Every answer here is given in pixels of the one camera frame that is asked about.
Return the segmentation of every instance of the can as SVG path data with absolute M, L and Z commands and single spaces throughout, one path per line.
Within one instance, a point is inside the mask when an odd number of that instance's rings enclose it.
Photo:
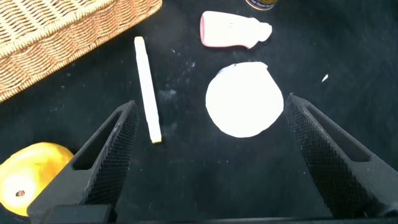
M 278 2 L 278 0 L 246 0 L 246 1 L 253 8 L 263 11 L 272 9 L 272 7 L 274 7 L 275 4 Z

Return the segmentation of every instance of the black tabletop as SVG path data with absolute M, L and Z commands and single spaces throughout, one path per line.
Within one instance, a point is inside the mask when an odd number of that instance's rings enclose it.
M 273 32 L 250 50 L 210 49 L 199 36 L 204 11 L 255 17 Z M 159 145 L 142 104 L 138 35 L 154 82 Z M 283 115 L 252 138 L 228 136 L 207 113 L 208 84 L 233 63 L 264 62 L 285 99 L 294 92 L 312 102 L 398 169 L 397 37 L 398 1 L 280 0 L 264 12 L 245 0 L 164 0 L 152 17 L 3 102 L 0 162 L 42 141 L 76 153 L 119 105 L 135 100 L 140 123 L 119 221 L 329 217 Z M 4 208 L 0 217 L 27 222 Z

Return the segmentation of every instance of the white circular cutout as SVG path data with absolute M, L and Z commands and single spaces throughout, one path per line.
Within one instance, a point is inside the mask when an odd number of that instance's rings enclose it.
M 206 107 L 222 132 L 246 138 L 276 121 L 284 99 L 266 64 L 244 62 L 223 68 L 210 82 Z

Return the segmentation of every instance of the lemon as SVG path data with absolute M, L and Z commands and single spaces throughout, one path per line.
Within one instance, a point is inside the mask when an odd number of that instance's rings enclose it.
M 0 203 L 27 216 L 27 207 L 68 164 L 73 154 L 65 147 L 41 142 L 21 149 L 0 165 Z

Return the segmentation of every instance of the small white debris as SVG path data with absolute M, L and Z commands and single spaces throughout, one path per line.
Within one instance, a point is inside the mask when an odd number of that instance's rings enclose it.
M 323 77 L 322 82 L 324 82 L 325 80 L 327 80 L 329 78 L 329 74 L 326 74 L 325 77 Z

